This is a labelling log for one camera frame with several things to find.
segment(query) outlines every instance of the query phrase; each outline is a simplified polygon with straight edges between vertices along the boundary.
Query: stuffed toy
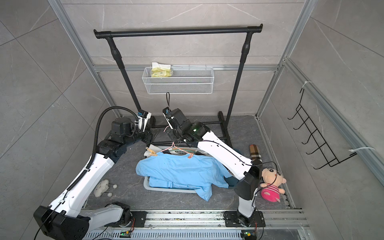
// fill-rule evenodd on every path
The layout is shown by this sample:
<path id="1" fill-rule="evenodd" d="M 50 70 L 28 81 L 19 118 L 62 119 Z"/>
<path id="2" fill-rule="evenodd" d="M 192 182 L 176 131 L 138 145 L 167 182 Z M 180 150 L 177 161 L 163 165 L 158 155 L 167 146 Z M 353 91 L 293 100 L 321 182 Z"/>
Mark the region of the stuffed toy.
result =
<path id="1" fill-rule="evenodd" d="M 287 180 L 283 178 L 280 172 L 272 168 L 264 168 L 262 177 L 264 183 L 260 184 L 260 186 L 265 187 L 262 189 L 262 197 L 270 202 L 280 202 L 280 194 L 284 194 L 285 190 L 279 188 L 279 186 L 286 183 Z"/>

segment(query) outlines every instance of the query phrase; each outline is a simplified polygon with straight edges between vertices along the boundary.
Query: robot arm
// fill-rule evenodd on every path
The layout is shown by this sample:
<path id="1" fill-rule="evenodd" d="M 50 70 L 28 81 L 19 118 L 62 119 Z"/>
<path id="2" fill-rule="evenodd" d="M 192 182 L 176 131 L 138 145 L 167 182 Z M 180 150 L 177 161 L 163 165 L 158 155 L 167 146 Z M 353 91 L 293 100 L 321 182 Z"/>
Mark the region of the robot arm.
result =
<path id="1" fill-rule="evenodd" d="M 112 122 L 112 130 L 97 145 L 92 164 L 88 166 L 90 157 L 65 191 L 48 207 L 39 206 L 34 212 L 33 216 L 45 235 L 57 240 L 82 239 L 88 232 L 106 224 L 125 226 L 130 223 L 130 209 L 125 204 L 115 202 L 97 210 L 81 208 L 104 174 L 126 152 L 128 146 L 139 141 L 147 144 L 152 141 L 152 134 L 146 130 L 150 116 L 148 112 L 139 113 L 139 121 L 136 121 L 138 126 L 128 117 L 117 118 Z"/>
<path id="2" fill-rule="evenodd" d="M 258 167 L 261 166 L 261 161 L 252 161 L 237 153 L 201 122 L 192 124 L 179 109 L 171 111 L 165 108 L 163 114 L 172 129 L 167 131 L 171 139 L 197 143 L 198 148 L 221 162 L 238 179 L 235 192 L 239 196 L 239 219 L 243 219 L 241 221 L 243 225 L 248 225 L 254 211 L 254 197 L 261 180 L 261 171 Z"/>

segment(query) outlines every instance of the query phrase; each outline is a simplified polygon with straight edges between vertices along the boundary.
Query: wire basket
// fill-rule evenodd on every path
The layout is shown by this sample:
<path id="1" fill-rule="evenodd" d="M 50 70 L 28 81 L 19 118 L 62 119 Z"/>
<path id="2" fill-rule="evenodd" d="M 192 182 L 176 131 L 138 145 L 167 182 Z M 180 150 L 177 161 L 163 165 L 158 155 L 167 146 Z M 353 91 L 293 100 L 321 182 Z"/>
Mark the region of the wire basket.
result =
<path id="1" fill-rule="evenodd" d="M 173 74 L 166 78 L 152 78 L 152 68 L 145 68 L 143 82 L 148 94 L 212 93 L 214 70 L 212 67 L 171 67 Z"/>

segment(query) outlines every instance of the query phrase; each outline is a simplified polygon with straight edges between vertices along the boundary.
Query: black metal clothing rack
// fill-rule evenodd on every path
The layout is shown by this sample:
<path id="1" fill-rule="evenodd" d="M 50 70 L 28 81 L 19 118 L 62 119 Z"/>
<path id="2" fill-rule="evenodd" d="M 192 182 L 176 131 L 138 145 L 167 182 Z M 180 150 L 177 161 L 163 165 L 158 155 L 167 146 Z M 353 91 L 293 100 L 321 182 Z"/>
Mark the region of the black metal clothing rack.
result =
<path id="1" fill-rule="evenodd" d="M 236 93 L 237 89 L 240 83 L 240 78 L 243 73 L 243 68 L 245 64 L 245 60 L 247 59 L 247 55 L 249 53 L 250 44 L 251 44 L 251 38 L 254 33 L 260 33 L 263 29 L 263 24 L 260 24 L 260 26 L 249 26 L 249 27 L 242 27 L 242 28 L 203 28 L 203 29 L 177 29 L 177 30 L 148 30 L 148 31 L 94 31 L 94 34 L 96 38 L 104 38 L 107 40 L 109 47 L 111 48 L 111 53 L 113 56 L 113 59 L 116 61 L 121 74 L 124 78 L 125 83 L 127 84 L 127 87 L 129 89 L 129 92 L 132 96 L 132 99 L 136 105 L 136 108 L 138 111 L 141 110 L 139 100 L 137 99 L 136 93 L 132 87 L 131 81 L 129 80 L 127 71 L 125 70 L 124 63 L 121 58 L 120 51 L 116 47 L 115 42 L 113 41 L 113 38 L 115 37 L 131 37 L 131 36 L 162 36 L 162 35 L 189 35 L 189 34 L 212 34 L 212 33 L 247 33 L 245 37 L 245 42 L 243 44 L 243 48 L 241 51 L 240 56 L 240 64 L 236 75 L 235 85 L 233 86 L 232 91 L 232 97 L 231 102 L 229 104 L 227 118 L 225 119 L 223 116 L 223 113 L 220 111 L 218 113 L 218 121 L 215 122 L 203 122 L 204 124 L 220 124 L 223 137 L 220 137 L 220 139 L 223 139 L 226 144 L 230 147 L 232 147 L 232 143 L 230 140 L 230 136 L 228 133 L 228 123 L 229 119 L 231 117 L 233 104 L 235 103 Z M 161 128 L 166 127 L 164 126 L 155 126 L 154 118 L 151 118 L 150 122 L 152 128 Z M 170 144 L 172 142 L 153 142 L 152 144 Z"/>

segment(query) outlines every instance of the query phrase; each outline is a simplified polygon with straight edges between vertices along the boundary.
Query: doll face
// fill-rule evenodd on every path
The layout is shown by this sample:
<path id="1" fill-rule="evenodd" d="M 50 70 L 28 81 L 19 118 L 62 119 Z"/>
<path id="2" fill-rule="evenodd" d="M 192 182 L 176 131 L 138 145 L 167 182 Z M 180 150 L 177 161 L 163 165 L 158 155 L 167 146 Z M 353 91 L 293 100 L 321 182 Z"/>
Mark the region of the doll face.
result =
<path id="1" fill-rule="evenodd" d="M 286 179 L 283 178 L 283 175 L 280 172 L 278 172 L 276 169 L 273 169 L 273 168 L 263 169 L 262 177 L 263 177 L 263 180 L 266 184 L 272 184 L 273 183 L 277 187 L 280 186 L 282 183 L 286 183 Z"/>

